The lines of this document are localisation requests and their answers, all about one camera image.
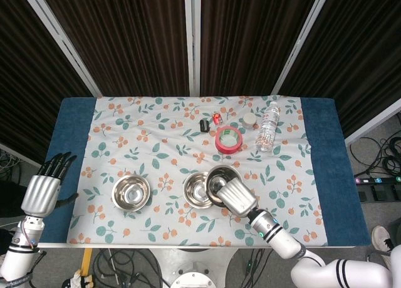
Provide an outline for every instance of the white sneaker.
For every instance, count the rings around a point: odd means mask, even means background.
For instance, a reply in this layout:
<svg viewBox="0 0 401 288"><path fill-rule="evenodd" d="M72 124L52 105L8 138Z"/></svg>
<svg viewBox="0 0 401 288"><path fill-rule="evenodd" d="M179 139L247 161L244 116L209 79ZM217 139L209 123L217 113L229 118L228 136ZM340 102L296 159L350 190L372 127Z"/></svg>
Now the white sneaker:
<svg viewBox="0 0 401 288"><path fill-rule="evenodd" d="M394 245L390 239L390 234L387 230L378 225L372 230L372 245L375 249L381 250L382 252L390 252ZM390 257L386 255L382 255L384 262L387 265L387 268L391 270L391 260Z"/></svg>

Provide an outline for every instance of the yellow object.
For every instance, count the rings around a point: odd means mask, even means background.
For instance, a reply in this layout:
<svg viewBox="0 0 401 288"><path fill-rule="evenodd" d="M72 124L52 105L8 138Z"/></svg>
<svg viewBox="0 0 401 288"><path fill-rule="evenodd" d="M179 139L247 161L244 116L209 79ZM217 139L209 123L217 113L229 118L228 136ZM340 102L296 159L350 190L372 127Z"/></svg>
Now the yellow object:
<svg viewBox="0 0 401 288"><path fill-rule="evenodd" d="M92 256L92 249L85 249L81 265L81 276L83 277L88 276L91 256Z"/></svg>

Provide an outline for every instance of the plastic water bottle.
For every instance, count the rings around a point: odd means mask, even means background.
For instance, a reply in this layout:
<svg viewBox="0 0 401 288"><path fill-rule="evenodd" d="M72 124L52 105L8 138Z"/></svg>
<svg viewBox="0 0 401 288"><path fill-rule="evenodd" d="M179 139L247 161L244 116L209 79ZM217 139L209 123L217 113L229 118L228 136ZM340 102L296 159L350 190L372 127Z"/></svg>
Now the plastic water bottle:
<svg viewBox="0 0 401 288"><path fill-rule="evenodd" d="M263 115L261 129L256 137L256 149L260 152L271 152L279 118L279 110L275 101L270 102L268 110Z"/></svg>

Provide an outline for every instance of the white pole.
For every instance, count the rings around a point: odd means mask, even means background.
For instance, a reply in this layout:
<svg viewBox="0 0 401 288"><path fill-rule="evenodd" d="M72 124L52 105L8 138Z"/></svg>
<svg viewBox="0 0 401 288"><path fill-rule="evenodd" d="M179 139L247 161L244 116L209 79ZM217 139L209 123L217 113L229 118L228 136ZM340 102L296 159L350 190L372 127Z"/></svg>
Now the white pole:
<svg viewBox="0 0 401 288"><path fill-rule="evenodd" d="M38 15L46 29L49 31L50 35L53 37L53 39L55 39L57 45L60 47L61 51L74 67L75 71L78 73L91 94L94 97L101 97L102 93L97 87L85 64L82 62L80 55L76 52L70 39L68 39L63 28L56 19L56 16L53 14L52 10L48 6L46 0L27 1L31 5L35 13Z"/></svg>
<svg viewBox="0 0 401 288"><path fill-rule="evenodd" d="M201 0L192 0L192 27L194 30L195 95L201 93Z"/></svg>
<svg viewBox="0 0 401 288"><path fill-rule="evenodd" d="M315 2L313 3L312 8L309 12L309 15L305 20L305 23L301 29L301 32L299 33L298 39L296 39L293 50L289 54L287 62L284 65L283 70L281 70L281 74L280 74L276 84L274 85L274 88L271 92L272 95L277 95L279 93L279 90L280 90L281 86L283 85L284 80L286 79L290 69L294 65L294 62L295 62L299 52L301 51L303 43L306 41L306 38L308 37L309 32L311 31L311 28L314 25L318 15L321 11L321 8L325 4L325 2L326 2L326 0L315 0Z"/></svg>
<svg viewBox="0 0 401 288"><path fill-rule="evenodd" d="M194 78L194 37L192 35L192 0L185 0L185 27L187 30L187 58L189 96L196 95Z"/></svg>
<svg viewBox="0 0 401 288"><path fill-rule="evenodd" d="M364 135L366 132L374 129L376 126L383 123L390 117L394 116L399 111L401 111L401 99L398 99L395 103L390 105L388 108L386 108L380 114L378 114L375 118L371 119L369 122L367 122L365 125L363 125L359 130L357 130L352 135L350 135L348 138L346 138L345 145L348 146L349 144L354 142L357 138Z"/></svg>

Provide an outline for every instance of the bottle label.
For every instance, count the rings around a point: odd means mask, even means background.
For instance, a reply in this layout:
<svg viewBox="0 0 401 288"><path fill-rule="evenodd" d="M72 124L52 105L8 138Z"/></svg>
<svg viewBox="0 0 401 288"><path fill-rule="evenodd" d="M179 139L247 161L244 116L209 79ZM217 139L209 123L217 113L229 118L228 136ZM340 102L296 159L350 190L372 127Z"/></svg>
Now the bottle label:
<svg viewBox="0 0 401 288"><path fill-rule="evenodd" d="M263 120L270 120L270 121L277 123L278 122L278 114L275 114L274 112L266 113L263 116Z"/></svg>

